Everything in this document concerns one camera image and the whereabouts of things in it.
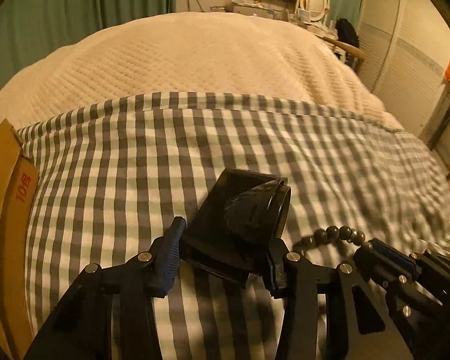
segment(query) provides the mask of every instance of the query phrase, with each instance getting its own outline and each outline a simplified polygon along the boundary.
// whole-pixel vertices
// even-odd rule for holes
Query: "bed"
[[[288,177],[289,248],[349,225],[450,256],[450,190],[428,149],[290,23],[182,13],[108,28],[15,75],[5,117],[40,172],[25,262],[35,333],[85,265],[121,264],[174,215],[190,221],[225,167]],[[307,256],[336,266],[352,251]],[[242,291],[185,262],[154,309],[165,359],[272,359],[283,316],[260,278]]]

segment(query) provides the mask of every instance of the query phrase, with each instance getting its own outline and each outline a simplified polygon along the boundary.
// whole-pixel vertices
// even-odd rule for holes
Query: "cream quilted blanket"
[[[401,127],[311,33],[228,13],[149,17],[62,47],[0,91],[0,122],[21,128],[107,99],[170,91],[303,100]]]

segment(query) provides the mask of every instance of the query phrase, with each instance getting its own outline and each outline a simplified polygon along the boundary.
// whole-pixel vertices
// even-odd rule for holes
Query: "dark bead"
[[[353,240],[353,244],[357,246],[362,246],[365,242],[365,233],[361,230],[356,232],[356,238]]]
[[[302,249],[309,250],[315,247],[315,238],[313,235],[306,235],[300,240],[300,246]]]
[[[352,235],[352,229],[348,226],[342,226],[339,230],[338,237],[339,239],[346,241]]]
[[[313,237],[315,237],[315,244],[317,246],[328,244],[327,232],[324,229],[315,230]]]
[[[327,237],[329,242],[335,242],[338,239],[339,229],[337,226],[328,226],[327,227]]]
[[[356,235],[358,233],[355,229],[351,229],[351,231],[352,231],[352,234],[351,234],[350,238],[346,240],[348,243],[353,243],[355,241]]]

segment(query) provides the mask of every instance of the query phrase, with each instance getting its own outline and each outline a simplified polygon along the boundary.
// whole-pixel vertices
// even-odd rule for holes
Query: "closet door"
[[[395,29],[400,0],[362,0],[357,28],[365,59],[358,76],[373,91],[387,56]]]
[[[390,50],[373,92],[418,136],[443,92],[450,29],[430,0],[400,0]]]

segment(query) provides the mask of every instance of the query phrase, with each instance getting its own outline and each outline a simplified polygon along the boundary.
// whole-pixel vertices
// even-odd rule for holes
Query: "checkered blanket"
[[[190,221],[225,167],[288,178],[290,248],[318,227],[347,224],[407,254],[450,255],[450,191],[425,145],[349,111],[258,95],[153,93],[19,135],[40,172],[26,258],[34,332],[86,264],[124,263],[174,216]],[[308,258],[336,266],[353,251],[342,246]],[[240,290],[182,262],[154,307],[166,360],[274,357],[283,303],[260,278]]]

